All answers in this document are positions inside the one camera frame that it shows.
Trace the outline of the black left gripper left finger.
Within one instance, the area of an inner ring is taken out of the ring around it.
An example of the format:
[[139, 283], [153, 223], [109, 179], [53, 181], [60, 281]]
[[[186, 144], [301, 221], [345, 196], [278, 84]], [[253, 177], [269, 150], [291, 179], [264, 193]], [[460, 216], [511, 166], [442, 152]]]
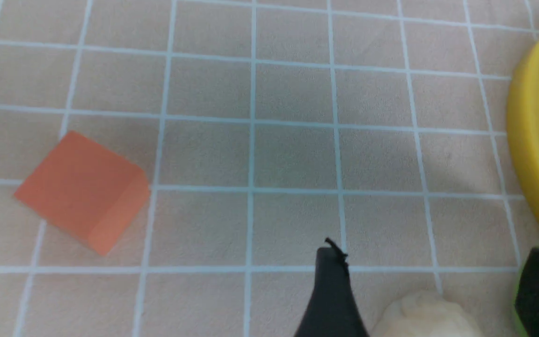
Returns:
[[316, 252], [312, 295], [296, 337], [367, 337], [351, 288], [347, 254], [329, 237]]

